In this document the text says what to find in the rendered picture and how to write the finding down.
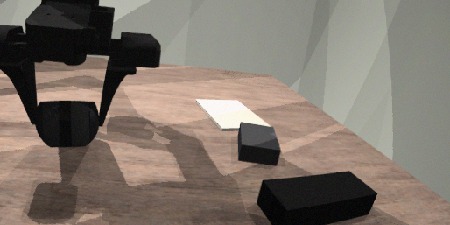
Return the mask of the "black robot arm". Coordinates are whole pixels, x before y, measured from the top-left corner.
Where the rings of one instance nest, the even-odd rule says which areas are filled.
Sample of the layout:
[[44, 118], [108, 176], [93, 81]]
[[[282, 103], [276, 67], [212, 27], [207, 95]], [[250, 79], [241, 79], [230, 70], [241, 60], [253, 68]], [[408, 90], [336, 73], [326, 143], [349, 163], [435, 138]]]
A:
[[88, 49], [109, 50], [114, 7], [96, 0], [42, 0], [25, 20], [29, 61], [82, 64]]

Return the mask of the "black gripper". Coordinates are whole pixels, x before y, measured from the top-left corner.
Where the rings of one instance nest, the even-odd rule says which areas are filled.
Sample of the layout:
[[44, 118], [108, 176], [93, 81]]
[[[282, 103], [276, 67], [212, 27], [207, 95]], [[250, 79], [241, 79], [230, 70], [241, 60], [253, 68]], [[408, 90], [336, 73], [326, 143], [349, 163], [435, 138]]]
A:
[[[0, 69], [15, 86], [25, 112], [35, 125], [37, 104], [35, 62], [27, 58], [23, 26], [0, 25]], [[87, 55], [109, 56], [104, 79], [99, 126], [103, 126], [112, 98], [126, 75], [136, 74], [136, 67], [158, 68], [161, 45], [145, 33], [121, 32], [121, 39], [110, 40], [109, 50], [88, 49]]]

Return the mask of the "white flat sheet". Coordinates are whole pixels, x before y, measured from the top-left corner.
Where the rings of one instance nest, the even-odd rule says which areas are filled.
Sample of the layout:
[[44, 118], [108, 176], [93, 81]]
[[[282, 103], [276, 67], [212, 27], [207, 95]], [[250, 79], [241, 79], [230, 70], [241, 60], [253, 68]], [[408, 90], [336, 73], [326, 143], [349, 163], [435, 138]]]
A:
[[221, 131], [239, 130], [240, 122], [269, 126], [239, 101], [203, 99], [195, 99], [195, 101]]

